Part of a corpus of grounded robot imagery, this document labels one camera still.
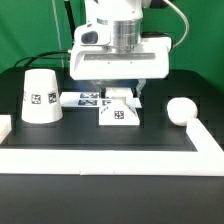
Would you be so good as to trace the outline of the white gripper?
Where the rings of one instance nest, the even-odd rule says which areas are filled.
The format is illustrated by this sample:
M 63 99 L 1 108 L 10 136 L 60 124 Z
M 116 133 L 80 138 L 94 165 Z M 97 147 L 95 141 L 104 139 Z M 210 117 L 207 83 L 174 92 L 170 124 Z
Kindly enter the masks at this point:
M 140 23 L 86 24 L 76 29 L 70 75 L 74 80 L 139 79 L 140 97 L 145 79 L 165 78 L 169 72 L 172 40 L 168 36 L 142 37 Z

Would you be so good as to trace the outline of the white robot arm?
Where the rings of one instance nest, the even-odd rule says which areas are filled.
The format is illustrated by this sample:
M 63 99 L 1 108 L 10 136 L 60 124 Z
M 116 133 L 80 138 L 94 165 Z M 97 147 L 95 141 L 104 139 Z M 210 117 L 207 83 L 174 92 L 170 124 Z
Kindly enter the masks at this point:
M 140 95 L 148 79 L 169 73 L 172 39 L 141 29 L 142 9 L 152 0 L 85 0 L 86 23 L 74 32 L 70 76 L 75 80 L 136 80 Z

